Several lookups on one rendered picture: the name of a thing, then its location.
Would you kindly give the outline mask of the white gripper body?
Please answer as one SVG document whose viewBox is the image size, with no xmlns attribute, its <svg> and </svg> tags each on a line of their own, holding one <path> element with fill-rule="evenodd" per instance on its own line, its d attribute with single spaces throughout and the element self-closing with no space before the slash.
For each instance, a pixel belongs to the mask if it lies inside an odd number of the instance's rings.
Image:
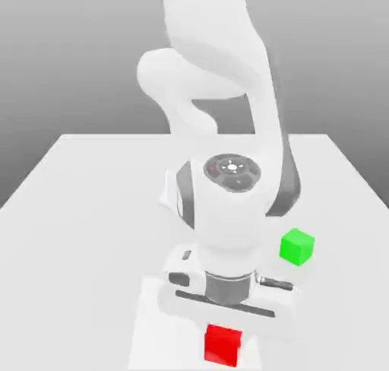
<svg viewBox="0 0 389 371">
<path fill-rule="evenodd" d="M 163 283 L 157 291 L 157 305 L 169 316 L 188 319 L 198 326 L 218 325 L 290 341 L 297 331 L 297 289 L 252 283 L 222 290 L 206 290 Z"/>
</svg>

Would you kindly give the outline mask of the small red cube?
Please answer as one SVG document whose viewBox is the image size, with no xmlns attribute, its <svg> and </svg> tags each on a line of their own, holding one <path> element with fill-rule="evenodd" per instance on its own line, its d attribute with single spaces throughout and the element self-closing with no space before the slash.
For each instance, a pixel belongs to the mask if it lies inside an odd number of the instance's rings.
<svg viewBox="0 0 389 371">
<path fill-rule="evenodd" d="M 208 325 L 204 334 L 204 359 L 224 366 L 237 367 L 242 331 Z"/>
</svg>

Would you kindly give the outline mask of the small green cube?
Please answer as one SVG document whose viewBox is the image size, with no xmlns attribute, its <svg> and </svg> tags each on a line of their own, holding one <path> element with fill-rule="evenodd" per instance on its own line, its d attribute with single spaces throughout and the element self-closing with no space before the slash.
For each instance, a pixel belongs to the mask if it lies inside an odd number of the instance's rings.
<svg viewBox="0 0 389 371">
<path fill-rule="evenodd" d="M 313 236 L 293 228 L 281 237 L 280 257 L 296 266 L 301 266 L 311 258 L 314 244 Z"/>
</svg>

